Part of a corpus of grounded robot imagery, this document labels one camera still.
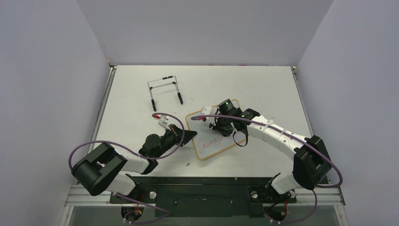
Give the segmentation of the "yellow framed whiteboard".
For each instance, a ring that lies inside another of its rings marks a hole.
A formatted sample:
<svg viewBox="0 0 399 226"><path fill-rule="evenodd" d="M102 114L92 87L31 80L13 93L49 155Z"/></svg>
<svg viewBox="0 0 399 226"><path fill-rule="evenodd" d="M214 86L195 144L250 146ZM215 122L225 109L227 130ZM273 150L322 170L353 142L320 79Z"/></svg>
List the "yellow framed whiteboard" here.
<svg viewBox="0 0 399 226"><path fill-rule="evenodd" d="M200 115L200 111L201 110L188 114L185 118L188 130L196 131L198 133L192 139L198 159L204 160L217 153L232 148L237 144L245 144L246 136L242 133L236 133L235 135L224 137L222 134L211 130L209 124L213 120L212 118L206 119L206 121L192 120L192 117Z"/></svg>

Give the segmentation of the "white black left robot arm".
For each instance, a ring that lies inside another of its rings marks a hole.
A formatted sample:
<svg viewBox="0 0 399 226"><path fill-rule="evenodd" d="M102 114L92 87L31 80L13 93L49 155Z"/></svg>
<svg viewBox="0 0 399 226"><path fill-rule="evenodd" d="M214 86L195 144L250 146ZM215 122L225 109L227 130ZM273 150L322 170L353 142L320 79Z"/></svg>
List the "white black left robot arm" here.
<svg viewBox="0 0 399 226"><path fill-rule="evenodd" d="M128 202L136 202L140 198L140 189L126 172L151 173L158 166L158 158L174 146L186 145L196 135L196 131L170 124L164 135L148 135L138 156L122 155L109 142L100 142L93 151L70 166L71 174L92 196L110 191L122 194Z"/></svg>

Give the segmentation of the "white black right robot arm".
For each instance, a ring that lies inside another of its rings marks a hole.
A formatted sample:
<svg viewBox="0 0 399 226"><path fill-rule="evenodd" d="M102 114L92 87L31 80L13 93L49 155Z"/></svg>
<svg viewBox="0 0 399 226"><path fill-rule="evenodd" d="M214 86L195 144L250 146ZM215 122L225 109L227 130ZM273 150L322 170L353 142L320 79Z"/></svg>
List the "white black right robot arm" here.
<svg viewBox="0 0 399 226"><path fill-rule="evenodd" d="M258 138L281 151L293 162L289 172L278 173L266 187L266 197L279 200L284 193L296 188L312 190L331 170L325 145L317 136L305 137L292 133L248 108L241 110L226 99L216 107L203 107L201 115L209 128L225 137L241 132L246 137Z"/></svg>

